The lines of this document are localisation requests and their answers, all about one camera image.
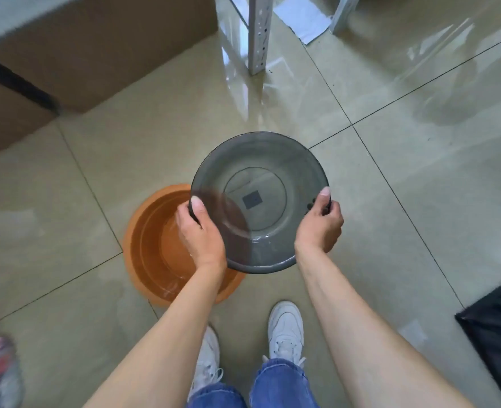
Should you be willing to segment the person's right hand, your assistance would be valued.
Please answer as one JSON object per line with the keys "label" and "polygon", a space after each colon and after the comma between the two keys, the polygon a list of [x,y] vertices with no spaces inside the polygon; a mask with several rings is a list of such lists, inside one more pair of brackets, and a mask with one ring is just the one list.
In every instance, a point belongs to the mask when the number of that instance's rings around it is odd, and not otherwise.
{"label": "person's right hand", "polygon": [[311,253],[327,254],[342,234],[344,218],[340,205],[331,199],[329,214],[313,214],[309,211],[301,220],[295,236],[295,256],[298,262]]}

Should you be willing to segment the person's left hand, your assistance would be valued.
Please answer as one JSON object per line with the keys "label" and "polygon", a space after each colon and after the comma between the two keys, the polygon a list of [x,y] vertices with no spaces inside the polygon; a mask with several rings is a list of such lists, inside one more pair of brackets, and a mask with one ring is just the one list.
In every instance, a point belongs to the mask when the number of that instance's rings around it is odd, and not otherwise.
{"label": "person's left hand", "polygon": [[175,219],[179,238],[192,257],[196,269],[225,273],[225,245],[214,222],[211,220],[209,225],[199,225],[190,215],[190,199],[178,206]]}

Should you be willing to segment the grey transparent plastic basin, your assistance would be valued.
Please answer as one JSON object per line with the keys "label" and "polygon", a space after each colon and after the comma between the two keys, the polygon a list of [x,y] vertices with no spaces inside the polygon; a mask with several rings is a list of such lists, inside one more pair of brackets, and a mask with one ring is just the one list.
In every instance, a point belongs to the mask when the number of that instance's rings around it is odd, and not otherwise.
{"label": "grey transparent plastic basin", "polygon": [[303,144],[253,131],[210,152],[191,196],[202,200],[220,231],[229,268],[271,274],[295,265],[297,228],[326,186],[324,169]]}

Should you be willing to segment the person's left forearm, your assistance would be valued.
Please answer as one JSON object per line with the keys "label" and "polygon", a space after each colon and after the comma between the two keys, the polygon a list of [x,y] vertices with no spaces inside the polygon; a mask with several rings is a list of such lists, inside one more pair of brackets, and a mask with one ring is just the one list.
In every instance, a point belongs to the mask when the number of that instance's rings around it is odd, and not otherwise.
{"label": "person's left forearm", "polygon": [[226,267],[204,264],[83,408],[183,408]]}

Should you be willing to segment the person's right forearm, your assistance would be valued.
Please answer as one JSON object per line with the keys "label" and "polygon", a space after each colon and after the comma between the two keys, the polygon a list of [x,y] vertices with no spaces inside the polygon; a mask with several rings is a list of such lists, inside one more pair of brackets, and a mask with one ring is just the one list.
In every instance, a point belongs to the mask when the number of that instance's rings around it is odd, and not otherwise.
{"label": "person's right forearm", "polygon": [[354,408],[475,408],[370,308],[320,246],[297,241],[295,253]]}

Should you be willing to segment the orange plastic basin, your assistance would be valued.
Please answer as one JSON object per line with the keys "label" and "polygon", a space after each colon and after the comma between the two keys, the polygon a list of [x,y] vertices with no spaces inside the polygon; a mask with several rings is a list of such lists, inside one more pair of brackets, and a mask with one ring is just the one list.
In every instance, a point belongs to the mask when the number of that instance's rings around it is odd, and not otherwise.
{"label": "orange plastic basin", "polygon": [[175,220],[190,192],[190,184],[174,184],[153,193],[133,213],[124,235],[126,270],[154,306],[169,307],[195,273]]}

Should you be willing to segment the white right sneaker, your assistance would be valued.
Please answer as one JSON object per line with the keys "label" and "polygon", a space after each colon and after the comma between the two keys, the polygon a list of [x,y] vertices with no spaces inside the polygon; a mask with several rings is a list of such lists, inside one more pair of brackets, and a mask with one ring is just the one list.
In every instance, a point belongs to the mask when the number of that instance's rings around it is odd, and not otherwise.
{"label": "white right sneaker", "polygon": [[264,363],[281,358],[303,368],[304,327],[296,304],[286,300],[278,302],[269,315],[267,333],[269,356],[262,357]]}

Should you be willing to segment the white sneaker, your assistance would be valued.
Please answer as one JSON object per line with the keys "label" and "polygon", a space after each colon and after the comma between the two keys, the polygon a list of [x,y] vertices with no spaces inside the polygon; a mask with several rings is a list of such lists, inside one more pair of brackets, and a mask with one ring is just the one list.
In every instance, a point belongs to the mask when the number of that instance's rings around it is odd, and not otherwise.
{"label": "white sneaker", "polygon": [[223,374],[223,369],[220,368],[218,336],[212,326],[207,325],[188,394],[188,401],[190,401],[196,392],[202,390],[204,387],[220,382]]}
{"label": "white sneaker", "polygon": [[304,327],[296,304],[286,300],[278,302],[269,315],[267,333],[269,356],[262,357],[264,363],[281,358],[303,368]]}

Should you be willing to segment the white left sneaker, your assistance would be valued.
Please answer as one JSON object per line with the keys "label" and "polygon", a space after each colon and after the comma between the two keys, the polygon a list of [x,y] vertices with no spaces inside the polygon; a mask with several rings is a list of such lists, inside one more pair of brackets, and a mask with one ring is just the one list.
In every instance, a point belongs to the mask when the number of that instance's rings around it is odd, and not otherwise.
{"label": "white left sneaker", "polygon": [[220,382],[223,374],[223,369],[220,368],[218,336],[212,326],[207,325],[188,394],[188,401],[190,401],[196,392],[202,390],[204,387]]}

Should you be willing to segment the white perforated metal rack leg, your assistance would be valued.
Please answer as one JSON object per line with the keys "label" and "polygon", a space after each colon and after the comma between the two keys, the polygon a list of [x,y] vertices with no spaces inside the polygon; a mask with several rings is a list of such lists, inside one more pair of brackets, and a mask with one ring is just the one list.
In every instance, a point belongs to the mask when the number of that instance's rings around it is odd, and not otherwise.
{"label": "white perforated metal rack leg", "polygon": [[254,76],[266,69],[273,0],[248,0],[248,70]]}
{"label": "white perforated metal rack leg", "polygon": [[348,18],[350,14],[355,12],[359,1],[360,0],[339,0],[339,4],[329,25],[330,33],[337,35],[347,27]]}

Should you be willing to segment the white paper sheet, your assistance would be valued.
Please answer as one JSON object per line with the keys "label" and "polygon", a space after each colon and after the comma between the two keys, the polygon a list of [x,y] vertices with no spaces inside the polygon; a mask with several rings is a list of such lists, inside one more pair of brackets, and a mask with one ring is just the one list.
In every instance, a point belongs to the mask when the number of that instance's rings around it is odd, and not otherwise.
{"label": "white paper sheet", "polygon": [[273,11],[305,46],[320,37],[331,24],[331,16],[322,13],[311,0],[283,0]]}

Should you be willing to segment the blue jeans left leg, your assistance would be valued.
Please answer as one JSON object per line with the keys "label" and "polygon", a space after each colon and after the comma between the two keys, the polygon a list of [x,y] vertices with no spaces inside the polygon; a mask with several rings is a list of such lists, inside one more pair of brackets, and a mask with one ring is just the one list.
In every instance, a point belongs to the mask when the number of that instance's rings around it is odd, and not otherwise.
{"label": "blue jeans left leg", "polygon": [[242,394],[224,383],[209,384],[189,398],[186,408],[248,408]]}

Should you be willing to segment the blue jeans leg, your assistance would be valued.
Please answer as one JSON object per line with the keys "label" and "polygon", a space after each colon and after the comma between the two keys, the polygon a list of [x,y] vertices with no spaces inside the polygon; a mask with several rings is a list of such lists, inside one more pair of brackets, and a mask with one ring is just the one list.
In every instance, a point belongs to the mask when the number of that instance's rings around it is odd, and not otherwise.
{"label": "blue jeans leg", "polygon": [[242,394],[224,383],[209,384],[189,398],[186,408],[248,408]]}
{"label": "blue jeans leg", "polygon": [[303,369],[283,358],[262,364],[249,402],[251,408],[320,408]]}

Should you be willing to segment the blue jeans right leg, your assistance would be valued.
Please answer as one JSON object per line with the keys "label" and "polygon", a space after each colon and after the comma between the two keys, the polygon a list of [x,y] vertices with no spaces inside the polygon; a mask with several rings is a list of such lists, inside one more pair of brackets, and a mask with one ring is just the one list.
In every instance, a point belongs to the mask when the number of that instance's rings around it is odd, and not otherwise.
{"label": "blue jeans right leg", "polygon": [[262,364],[249,402],[251,408],[320,408],[303,369],[283,358]]}

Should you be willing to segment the brown cardboard box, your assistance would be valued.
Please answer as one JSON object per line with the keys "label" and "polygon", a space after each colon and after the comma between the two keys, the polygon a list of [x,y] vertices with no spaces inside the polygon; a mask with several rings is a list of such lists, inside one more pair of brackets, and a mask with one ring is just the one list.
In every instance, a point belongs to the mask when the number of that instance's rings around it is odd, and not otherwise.
{"label": "brown cardboard box", "polygon": [[0,150],[217,31],[214,0],[0,0]]}

